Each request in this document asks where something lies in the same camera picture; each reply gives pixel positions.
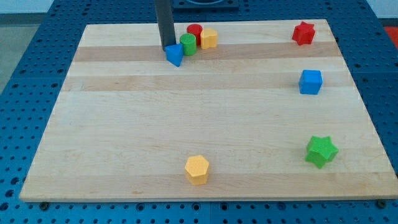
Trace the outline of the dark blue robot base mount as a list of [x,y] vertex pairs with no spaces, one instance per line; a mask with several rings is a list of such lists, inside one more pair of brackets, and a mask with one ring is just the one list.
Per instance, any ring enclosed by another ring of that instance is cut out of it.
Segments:
[[240,0],[171,0],[175,10],[238,9]]

